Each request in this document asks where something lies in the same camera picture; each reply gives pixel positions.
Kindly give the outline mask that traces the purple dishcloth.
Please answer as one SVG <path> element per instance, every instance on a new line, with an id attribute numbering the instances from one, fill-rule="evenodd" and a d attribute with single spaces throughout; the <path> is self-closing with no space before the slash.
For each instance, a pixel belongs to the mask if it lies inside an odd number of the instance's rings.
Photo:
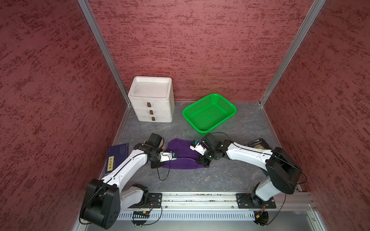
<path id="1" fill-rule="evenodd" d="M 168 142 L 166 151 L 176 153 L 177 159 L 165 162 L 163 168 L 180 170 L 204 168 L 202 164 L 196 162 L 200 154 L 190 149 L 191 144 L 192 141 L 182 139 L 173 139 Z"/>

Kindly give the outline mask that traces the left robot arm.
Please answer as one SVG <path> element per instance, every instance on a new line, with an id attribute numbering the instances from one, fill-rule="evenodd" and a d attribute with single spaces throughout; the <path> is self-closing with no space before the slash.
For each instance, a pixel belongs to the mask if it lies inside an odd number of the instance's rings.
<path id="1" fill-rule="evenodd" d="M 110 174 L 87 186 L 79 214 L 83 225 L 94 224 L 105 230 L 113 226 L 120 212 L 131 206 L 153 208 L 148 188 L 134 184 L 128 190 L 125 185 L 147 162 L 161 163 L 164 139 L 151 134 L 145 143 L 137 144 L 130 155 Z"/>

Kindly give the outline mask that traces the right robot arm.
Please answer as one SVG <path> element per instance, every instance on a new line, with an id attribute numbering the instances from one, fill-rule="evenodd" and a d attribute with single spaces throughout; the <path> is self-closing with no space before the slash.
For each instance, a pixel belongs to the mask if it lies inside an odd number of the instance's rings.
<path id="1" fill-rule="evenodd" d="M 256 208 L 262 207 L 269 199 L 279 193 L 292 195 L 302 175 L 301 168 L 283 150 L 261 150 L 243 146 L 232 140 L 221 142 L 208 133 L 200 141 L 194 140 L 190 149 L 200 154 L 197 162 L 205 167 L 213 160 L 225 158 L 242 161 L 267 172 L 267 179 L 258 183 L 252 193 L 245 196 Z"/>

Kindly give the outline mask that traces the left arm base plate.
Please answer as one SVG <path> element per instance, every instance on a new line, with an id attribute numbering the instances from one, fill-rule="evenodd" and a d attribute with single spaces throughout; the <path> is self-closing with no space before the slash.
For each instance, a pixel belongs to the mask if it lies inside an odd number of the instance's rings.
<path id="1" fill-rule="evenodd" d="M 121 194 L 120 197 L 121 210 L 160 208 L 162 202 L 162 193 L 136 192 L 130 196 Z"/>

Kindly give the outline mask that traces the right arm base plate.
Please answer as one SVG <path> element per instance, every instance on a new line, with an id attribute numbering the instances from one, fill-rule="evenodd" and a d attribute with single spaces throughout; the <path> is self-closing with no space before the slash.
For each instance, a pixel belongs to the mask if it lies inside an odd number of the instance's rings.
<path id="1" fill-rule="evenodd" d="M 239 209 L 275 209 L 277 207 L 273 197 L 268 201 L 264 201 L 251 193 L 237 193 L 236 201 Z"/>

